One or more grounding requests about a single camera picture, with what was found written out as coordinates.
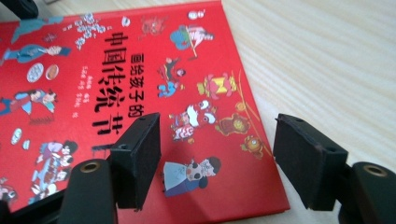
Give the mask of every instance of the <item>book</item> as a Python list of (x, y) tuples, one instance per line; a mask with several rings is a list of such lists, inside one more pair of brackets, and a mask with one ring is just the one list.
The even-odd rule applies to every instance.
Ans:
[(0, 187), (11, 211), (65, 189), (143, 115), (162, 158), (120, 223), (203, 223), (289, 203), (220, 1), (0, 24)]

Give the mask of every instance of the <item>black plastic part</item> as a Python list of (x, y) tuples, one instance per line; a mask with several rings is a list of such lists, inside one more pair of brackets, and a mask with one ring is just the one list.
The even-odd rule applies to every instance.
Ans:
[(137, 119), (110, 149), (118, 208), (143, 208), (161, 158), (160, 114)]
[(396, 223), (396, 174), (370, 162), (357, 162), (350, 177), (364, 223)]
[(364, 223), (350, 183), (351, 176), (352, 168), (346, 165), (344, 171), (335, 180), (337, 183), (335, 197), (341, 204), (340, 212), (338, 213), (340, 224)]
[(22, 209), (11, 213), (5, 219), (0, 219), (0, 223), (12, 224), (52, 224), (56, 223), (59, 217), (64, 190), (56, 192), (47, 198), (30, 204)]
[(0, 200), (0, 223), (9, 224), (11, 219), (11, 212), (6, 201)]
[(346, 150), (304, 120), (279, 114), (274, 156), (305, 208), (333, 210), (336, 180), (346, 166)]
[(73, 168), (59, 215), (59, 224), (117, 223), (110, 165), (84, 161)]
[(21, 20), (35, 19), (38, 16), (38, 8), (33, 0), (0, 0)]

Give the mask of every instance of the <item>black plastic bracket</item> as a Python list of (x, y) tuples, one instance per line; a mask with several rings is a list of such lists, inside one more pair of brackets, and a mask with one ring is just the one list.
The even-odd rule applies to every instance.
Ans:
[(306, 121), (279, 114), (274, 156), (305, 208), (332, 211), (340, 223), (396, 223), (396, 174), (370, 162), (347, 165), (347, 151)]
[(137, 119), (110, 152), (118, 208), (142, 210), (161, 158), (160, 114)]

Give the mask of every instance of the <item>cartoon character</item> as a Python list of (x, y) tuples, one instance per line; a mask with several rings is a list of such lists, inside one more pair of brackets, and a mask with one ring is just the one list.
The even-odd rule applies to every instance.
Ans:
[(171, 128), (174, 130), (174, 141), (189, 139), (189, 143), (193, 143), (191, 138), (196, 128), (200, 128), (206, 124), (213, 124), (216, 121), (216, 108), (207, 101), (203, 100), (199, 104), (187, 106), (186, 111), (178, 115), (169, 115), (174, 122)]
[[(184, 90), (184, 85), (180, 84), (178, 78), (176, 78), (173, 73), (175, 64), (179, 61), (179, 58), (172, 60), (171, 58), (166, 58), (166, 63), (158, 69), (158, 73), (161, 75), (162, 79), (166, 81), (166, 85), (159, 85), (158, 97), (170, 97), (177, 89)], [(186, 71), (184, 69), (177, 69), (176, 76), (184, 77)]]
[(214, 77), (214, 75), (210, 74), (203, 83), (198, 83), (197, 87), (200, 95), (205, 94), (213, 100), (218, 100), (218, 94), (220, 93), (231, 96), (233, 91), (236, 91), (235, 79), (229, 77), (227, 73), (223, 73), (222, 77)]
[(40, 191), (46, 191), (50, 184), (64, 181), (70, 176), (71, 167), (58, 170), (59, 167), (67, 166), (70, 163), (55, 157), (48, 158), (41, 171), (35, 170), (32, 177), (32, 184), (37, 184)]
[(23, 109), (28, 115), (32, 113), (32, 102), (44, 105), (51, 113), (54, 112), (56, 102), (56, 93), (49, 90), (45, 93), (42, 90), (22, 91), (15, 94), (15, 100), (1, 98), (0, 102), (6, 108), (0, 111), (1, 115), (9, 114), (19, 108)]
[(63, 156), (72, 155), (74, 152), (76, 152), (77, 149), (78, 149), (77, 143), (69, 140), (66, 140), (63, 144), (57, 142), (44, 143), (41, 145), (40, 148), (41, 155), (38, 156), (37, 161), (35, 163), (38, 164), (43, 160), (46, 160), (53, 156), (57, 158), (61, 158), (59, 153), (62, 153)]
[(180, 25), (178, 30), (174, 31), (170, 38), (179, 50), (191, 48), (194, 57), (197, 58), (196, 48), (203, 43), (204, 40), (213, 40), (214, 35), (208, 33), (202, 26), (185, 26)]
[(48, 19), (21, 20), (20, 26), (15, 30), (11, 43), (15, 43), (21, 35), (27, 35), (34, 31), (40, 30), (45, 25), (61, 23), (63, 17), (51, 17)]
[(26, 45), (22, 49), (17, 50), (10, 50), (7, 49), (3, 55), (3, 58), (0, 61), (0, 65), (3, 64), (5, 60), (17, 60), (18, 63), (29, 63), (32, 60), (35, 60), (44, 54), (48, 54), (50, 56), (62, 55), (67, 56), (69, 55), (71, 49), (60, 47), (60, 46), (51, 46), (49, 48), (44, 48), (39, 45)]
[(199, 164), (191, 160), (188, 165), (167, 161), (163, 167), (165, 196), (171, 197), (206, 188), (208, 178), (215, 176), (220, 167), (221, 162), (217, 157), (209, 157)]
[(163, 32), (165, 29), (164, 22), (166, 21), (166, 18), (142, 18), (142, 31), (143, 35), (159, 35)]
[(18, 194), (14, 188), (4, 184), (6, 181), (5, 177), (0, 178), (0, 200), (7, 202), (8, 206), (11, 206), (18, 199)]
[(33, 192), (35, 196), (29, 199), (28, 204), (38, 202), (41, 199), (44, 199), (58, 191), (55, 184), (49, 184), (44, 191), (41, 190), (37, 184), (33, 184), (30, 190)]

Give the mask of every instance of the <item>light wood surface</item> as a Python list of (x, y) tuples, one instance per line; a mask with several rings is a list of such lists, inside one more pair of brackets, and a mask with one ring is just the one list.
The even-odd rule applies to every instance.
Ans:
[[(40, 18), (187, 0), (35, 0)], [(396, 171), (396, 1), (223, 0), (271, 145), (278, 113), (305, 119), (349, 151)], [(15, 21), (0, 5), (0, 21)], [(291, 209), (235, 223), (338, 223), (305, 210), (280, 171)]]

